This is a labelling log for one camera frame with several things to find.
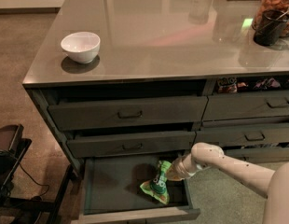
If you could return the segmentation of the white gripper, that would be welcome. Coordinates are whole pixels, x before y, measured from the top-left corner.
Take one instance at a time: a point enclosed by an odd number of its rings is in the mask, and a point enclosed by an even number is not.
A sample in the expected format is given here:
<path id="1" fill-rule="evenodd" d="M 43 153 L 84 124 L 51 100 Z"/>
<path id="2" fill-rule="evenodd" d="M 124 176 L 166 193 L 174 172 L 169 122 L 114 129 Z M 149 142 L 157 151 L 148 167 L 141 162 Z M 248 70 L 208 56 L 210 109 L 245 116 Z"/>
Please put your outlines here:
<path id="1" fill-rule="evenodd" d="M 191 178 L 199 170 L 200 165 L 192 159 L 191 155 L 181 156 L 172 162 L 166 177 L 170 181 L 181 181 Z"/>

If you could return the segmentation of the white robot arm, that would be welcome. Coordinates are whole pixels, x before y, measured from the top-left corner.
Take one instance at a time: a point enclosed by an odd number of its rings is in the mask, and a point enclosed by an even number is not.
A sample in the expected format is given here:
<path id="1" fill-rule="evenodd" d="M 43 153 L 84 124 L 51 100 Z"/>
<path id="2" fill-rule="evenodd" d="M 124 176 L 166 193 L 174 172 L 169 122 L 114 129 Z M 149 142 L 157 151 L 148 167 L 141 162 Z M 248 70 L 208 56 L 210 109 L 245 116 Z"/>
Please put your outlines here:
<path id="1" fill-rule="evenodd" d="M 221 147 L 197 143 L 166 172 L 171 181 L 214 167 L 266 199 L 262 224 L 289 224 L 289 162 L 274 171 L 224 154 Z"/>

